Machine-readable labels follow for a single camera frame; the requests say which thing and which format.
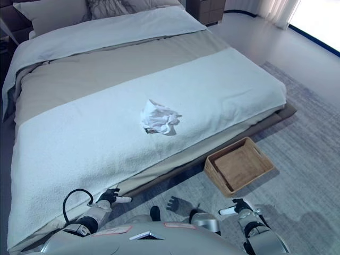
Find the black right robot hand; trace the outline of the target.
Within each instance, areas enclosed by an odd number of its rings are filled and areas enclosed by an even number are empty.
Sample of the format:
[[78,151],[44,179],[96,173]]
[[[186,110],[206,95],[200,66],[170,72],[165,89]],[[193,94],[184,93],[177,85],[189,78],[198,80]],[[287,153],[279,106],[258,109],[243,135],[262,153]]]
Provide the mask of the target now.
[[218,214],[219,215],[233,215],[233,214],[238,214],[243,209],[248,209],[250,211],[253,211],[250,205],[246,201],[244,201],[242,198],[233,199],[232,202],[234,203],[234,205],[228,208],[219,210]]

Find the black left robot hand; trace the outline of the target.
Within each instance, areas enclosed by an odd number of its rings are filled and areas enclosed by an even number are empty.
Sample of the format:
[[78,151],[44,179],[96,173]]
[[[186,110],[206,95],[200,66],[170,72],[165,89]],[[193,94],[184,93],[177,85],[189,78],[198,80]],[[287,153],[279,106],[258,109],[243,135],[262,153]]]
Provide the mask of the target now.
[[100,208],[112,209],[116,203],[129,203],[132,201],[131,197],[124,197],[119,195],[119,188],[107,189],[97,200],[96,204]]

